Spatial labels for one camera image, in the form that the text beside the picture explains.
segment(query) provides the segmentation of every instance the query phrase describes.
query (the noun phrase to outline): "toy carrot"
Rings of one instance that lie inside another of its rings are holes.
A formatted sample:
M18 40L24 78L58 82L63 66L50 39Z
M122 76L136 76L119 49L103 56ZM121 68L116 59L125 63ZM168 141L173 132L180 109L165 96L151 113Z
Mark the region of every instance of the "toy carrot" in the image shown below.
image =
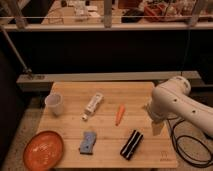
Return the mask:
M118 126L119 123L121 122L122 116L125 112L125 106L124 105L120 105L118 112L116 114L116 120L115 120L115 125Z

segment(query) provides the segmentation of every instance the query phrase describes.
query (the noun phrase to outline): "plastic cup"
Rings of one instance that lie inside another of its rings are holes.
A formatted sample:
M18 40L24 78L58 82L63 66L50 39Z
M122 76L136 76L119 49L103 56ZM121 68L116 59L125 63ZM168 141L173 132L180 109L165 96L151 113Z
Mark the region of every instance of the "plastic cup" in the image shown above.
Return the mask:
M62 96L59 93L49 94L45 98L44 102L46 107L48 107L54 115L59 116L62 114L63 100L62 100Z

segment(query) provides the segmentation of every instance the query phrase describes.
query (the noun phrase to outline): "wooden tabletop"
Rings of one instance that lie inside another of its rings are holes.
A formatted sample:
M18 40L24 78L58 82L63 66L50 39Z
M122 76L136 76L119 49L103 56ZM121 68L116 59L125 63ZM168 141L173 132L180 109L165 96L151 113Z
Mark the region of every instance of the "wooden tabletop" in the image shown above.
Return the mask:
M55 0L51 6L48 14L44 18L41 24L63 24L63 25L86 25L86 24L103 24L104 18L104 1L103 0L92 0L90 5L97 6L97 13L100 15L100 18L89 17L87 20L76 21L74 7L61 7L61 2ZM115 4L112 5L112 23L120 24L121 17L125 11L128 9L119 9L118 0L115 1ZM140 20L138 23L149 23L146 19Z
M38 132L53 130L64 141L65 151L57 168L176 168L177 159L167 127L151 122L144 106L150 100L151 82L56 82L51 92L61 93L64 112L55 117L45 108ZM82 121L84 108L91 97L100 92L104 101L94 116ZM119 126L115 126L118 107L126 111ZM130 161L120 156L120 150L136 129L144 135ZM81 155L79 147L84 131L97 133L93 155Z

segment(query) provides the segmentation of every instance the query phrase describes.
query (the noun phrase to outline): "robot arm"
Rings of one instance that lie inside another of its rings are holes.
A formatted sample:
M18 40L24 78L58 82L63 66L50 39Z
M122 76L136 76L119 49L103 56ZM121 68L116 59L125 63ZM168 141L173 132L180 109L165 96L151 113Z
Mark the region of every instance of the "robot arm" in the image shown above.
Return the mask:
M169 113L174 113L213 137L213 108L189 98L190 90L189 81L181 76L158 85L147 106L148 114L158 123L165 120Z

